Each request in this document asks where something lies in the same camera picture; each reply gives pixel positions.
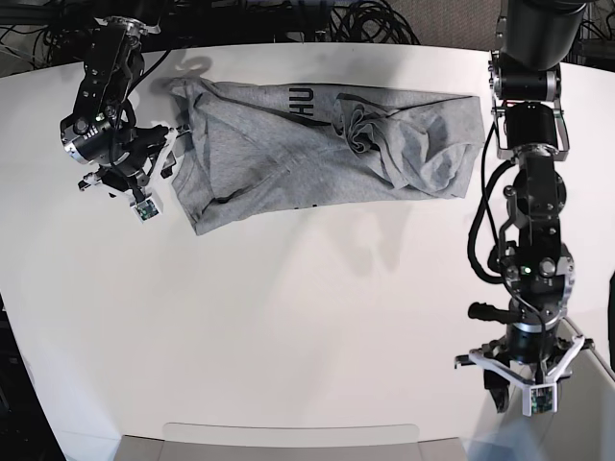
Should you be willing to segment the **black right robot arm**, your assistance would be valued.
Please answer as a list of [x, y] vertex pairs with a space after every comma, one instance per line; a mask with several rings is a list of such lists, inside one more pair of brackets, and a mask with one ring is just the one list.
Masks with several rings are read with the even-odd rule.
[[112, 15], [101, 20], [84, 60], [82, 79], [72, 113], [60, 123], [64, 150], [81, 164], [96, 163], [98, 170], [85, 176], [85, 189], [99, 183], [113, 194], [131, 192], [137, 201], [172, 130], [164, 125], [140, 128], [130, 94], [147, 74], [141, 38], [158, 30], [145, 22]]

